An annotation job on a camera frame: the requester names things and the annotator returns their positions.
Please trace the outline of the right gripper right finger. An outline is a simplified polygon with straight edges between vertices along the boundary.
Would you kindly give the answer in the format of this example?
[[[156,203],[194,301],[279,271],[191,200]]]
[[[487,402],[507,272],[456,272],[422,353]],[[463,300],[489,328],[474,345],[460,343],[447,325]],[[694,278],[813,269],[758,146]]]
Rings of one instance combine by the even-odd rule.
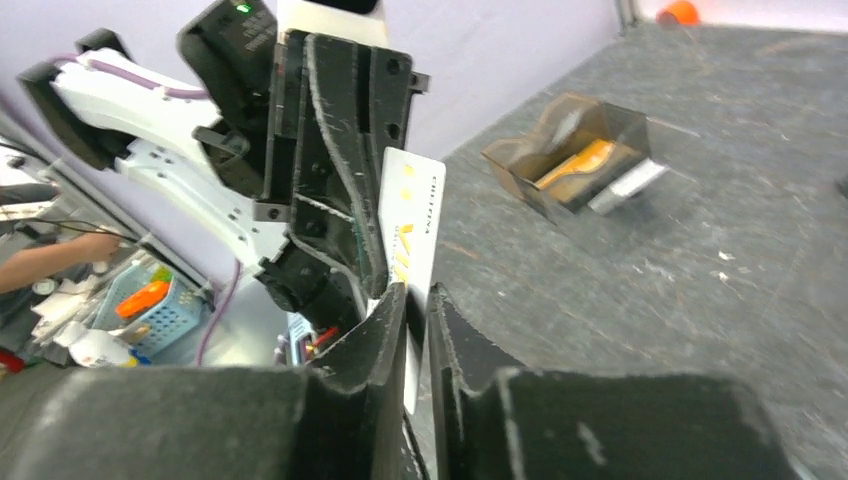
[[[472,327],[442,284],[428,340],[443,479],[793,479],[758,397],[702,373],[532,369]]]

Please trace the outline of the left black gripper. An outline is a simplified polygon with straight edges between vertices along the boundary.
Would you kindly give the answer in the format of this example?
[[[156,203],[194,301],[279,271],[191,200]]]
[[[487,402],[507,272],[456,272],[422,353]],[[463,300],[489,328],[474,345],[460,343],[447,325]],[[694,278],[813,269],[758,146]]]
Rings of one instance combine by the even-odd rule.
[[[258,221],[292,222],[294,244],[374,298],[388,282],[377,219],[383,152],[402,149],[430,77],[410,55],[299,30],[277,45]]]

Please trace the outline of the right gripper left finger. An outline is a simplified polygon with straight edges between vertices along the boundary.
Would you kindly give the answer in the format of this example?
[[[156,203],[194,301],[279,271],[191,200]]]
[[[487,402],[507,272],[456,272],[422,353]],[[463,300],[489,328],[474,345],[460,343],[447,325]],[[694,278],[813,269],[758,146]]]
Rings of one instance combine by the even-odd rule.
[[[298,368],[79,369],[5,479],[398,479],[406,289]]]

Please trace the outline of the person's forearm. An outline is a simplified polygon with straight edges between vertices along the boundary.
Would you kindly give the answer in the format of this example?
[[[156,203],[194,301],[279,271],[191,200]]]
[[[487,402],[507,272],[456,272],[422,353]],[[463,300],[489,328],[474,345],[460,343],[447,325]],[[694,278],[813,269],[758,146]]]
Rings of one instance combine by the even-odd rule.
[[[72,240],[21,250],[1,264],[1,293],[5,294],[78,264],[109,261],[121,239],[110,233],[85,233]]]

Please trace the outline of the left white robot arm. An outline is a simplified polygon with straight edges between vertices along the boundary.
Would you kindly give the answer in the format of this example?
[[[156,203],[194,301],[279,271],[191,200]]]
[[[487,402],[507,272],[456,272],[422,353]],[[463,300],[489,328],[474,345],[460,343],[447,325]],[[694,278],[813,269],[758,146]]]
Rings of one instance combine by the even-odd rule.
[[[89,166],[154,185],[227,241],[283,310],[348,330],[389,285],[389,157],[429,77],[378,1],[215,1],[178,34],[190,86],[98,29],[19,75]]]

